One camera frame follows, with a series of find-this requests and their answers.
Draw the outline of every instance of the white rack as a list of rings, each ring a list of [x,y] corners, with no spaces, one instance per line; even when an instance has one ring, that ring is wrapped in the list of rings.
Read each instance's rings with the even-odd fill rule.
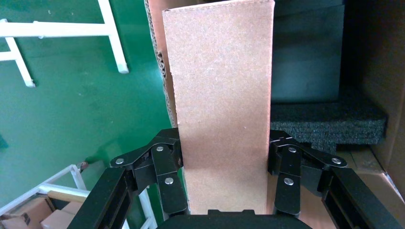
[[[53,182],[58,180],[60,177],[67,173],[71,173],[73,176],[73,180],[75,181],[77,188],[72,187],[65,187],[60,185],[54,185]],[[31,196],[35,195],[36,193],[47,194],[50,191],[55,191],[59,193],[65,193],[69,195],[79,196],[79,197],[87,197],[90,194],[90,191],[86,189],[85,183],[83,181],[82,175],[80,174],[79,169],[76,165],[70,165],[64,168],[59,173],[53,175],[49,179],[45,180],[44,182],[40,183],[33,189],[29,190],[28,192],[24,193],[17,199],[13,200],[9,204],[5,205],[4,207],[0,208],[0,216],[7,213],[26,199],[30,198]],[[155,229],[158,227],[155,219],[155,215],[153,214],[152,206],[150,204],[149,195],[147,189],[145,189],[139,195],[139,199],[142,205],[143,213],[145,215],[145,223],[142,225],[141,229]],[[123,229],[129,229],[129,225],[127,220],[124,222]]]
[[[115,57],[118,71],[129,73],[121,41],[115,25],[114,16],[108,0],[98,0],[104,24],[96,23],[61,23],[61,22],[40,22],[17,23],[8,22],[7,19],[0,20],[0,37],[6,38],[10,48],[9,52],[0,52],[0,61],[16,61],[17,66],[27,87],[35,87],[35,84],[25,66],[20,50],[15,44],[15,37],[88,37],[108,36],[111,48]]]

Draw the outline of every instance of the brown cardboard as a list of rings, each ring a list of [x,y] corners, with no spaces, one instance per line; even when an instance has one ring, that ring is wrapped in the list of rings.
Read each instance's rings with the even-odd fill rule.
[[[67,212],[56,210],[41,222],[43,229],[67,229],[75,216]]]
[[[36,196],[3,215],[6,220],[3,220],[2,224],[7,229],[42,229],[41,221],[53,211],[54,207],[48,197]]]
[[[170,73],[167,56],[166,38],[163,28],[162,11],[183,6],[196,5],[198,0],[145,0],[145,9],[148,16],[150,35],[156,59],[163,77],[163,88],[166,97],[166,106],[173,127],[177,126],[176,105],[174,101],[173,78]]]
[[[383,168],[405,196],[405,14],[401,1],[348,1],[342,76],[360,77],[367,95],[387,114],[383,142],[372,146]]]
[[[192,214],[266,213],[274,2],[163,12]]]
[[[68,203],[62,211],[67,212],[72,215],[76,215],[79,209],[82,207],[83,203],[79,202],[70,202]]]
[[[30,229],[20,217],[2,220],[1,223],[5,229]]]

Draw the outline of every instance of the green floor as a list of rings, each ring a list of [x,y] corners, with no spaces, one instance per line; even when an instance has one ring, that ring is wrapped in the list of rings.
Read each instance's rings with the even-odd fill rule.
[[[89,156],[104,160],[83,173],[92,188],[105,162],[170,128],[143,0],[110,3],[129,74],[117,71],[108,37],[16,39],[37,88],[0,62],[0,206]],[[3,0],[0,18],[103,23],[97,0]]]

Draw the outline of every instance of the metal rivet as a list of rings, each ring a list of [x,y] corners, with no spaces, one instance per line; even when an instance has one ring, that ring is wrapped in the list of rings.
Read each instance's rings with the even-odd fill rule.
[[[166,178],[166,179],[165,179],[165,183],[166,183],[167,185],[173,184],[173,178],[171,178],[171,177]]]
[[[117,164],[117,165],[122,164],[122,163],[124,163],[124,159],[122,159],[122,158],[118,158],[118,159],[115,161],[115,164]]]
[[[291,153],[295,153],[295,152],[297,151],[295,148],[292,148],[292,147],[288,148],[288,150],[289,150]]]
[[[341,164],[341,161],[337,158],[332,158],[332,162],[335,164]]]
[[[293,185],[294,181],[290,178],[284,178],[284,183],[286,183],[286,185]]]

